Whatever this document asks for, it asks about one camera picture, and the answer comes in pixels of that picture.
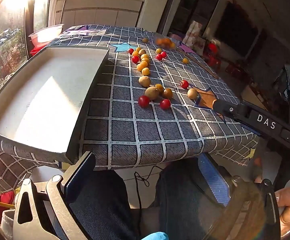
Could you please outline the left hand blue glove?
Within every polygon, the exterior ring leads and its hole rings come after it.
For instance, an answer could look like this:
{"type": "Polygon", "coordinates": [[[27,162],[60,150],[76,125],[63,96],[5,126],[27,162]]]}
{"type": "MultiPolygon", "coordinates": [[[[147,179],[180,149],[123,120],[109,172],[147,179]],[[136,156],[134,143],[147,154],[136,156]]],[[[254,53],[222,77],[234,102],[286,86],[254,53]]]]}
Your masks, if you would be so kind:
{"type": "Polygon", "coordinates": [[[169,240],[169,237],[165,232],[154,232],[142,238],[142,240],[169,240]]]}

